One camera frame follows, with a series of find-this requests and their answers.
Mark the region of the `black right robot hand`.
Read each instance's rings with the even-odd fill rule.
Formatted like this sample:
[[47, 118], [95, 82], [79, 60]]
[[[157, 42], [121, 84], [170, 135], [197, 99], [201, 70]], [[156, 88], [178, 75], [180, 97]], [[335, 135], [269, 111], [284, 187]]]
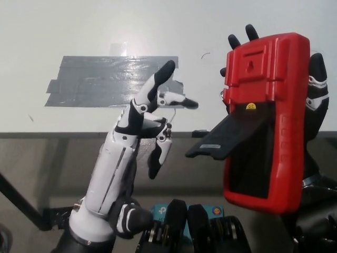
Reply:
[[304, 173], [303, 184], [318, 176], [319, 167], [310, 155], [307, 146], [316, 138], [329, 107], [327, 72], [322, 53], [313, 53], [309, 62], [308, 92], [304, 117]]

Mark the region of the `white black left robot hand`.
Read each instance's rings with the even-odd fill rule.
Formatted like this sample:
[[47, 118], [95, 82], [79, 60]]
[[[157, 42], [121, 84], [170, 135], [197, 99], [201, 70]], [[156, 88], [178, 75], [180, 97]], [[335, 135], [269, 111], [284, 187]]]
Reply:
[[161, 106], [197, 109], [198, 103], [158, 88], [173, 75], [176, 64], [167, 61], [141, 87], [108, 132], [99, 151], [86, 195], [69, 219], [70, 233], [85, 244], [100, 244], [115, 236], [130, 239], [153, 221], [150, 211], [132, 198], [136, 158], [142, 139], [154, 139], [148, 159], [148, 176], [154, 179], [172, 145], [172, 125], [156, 116]]

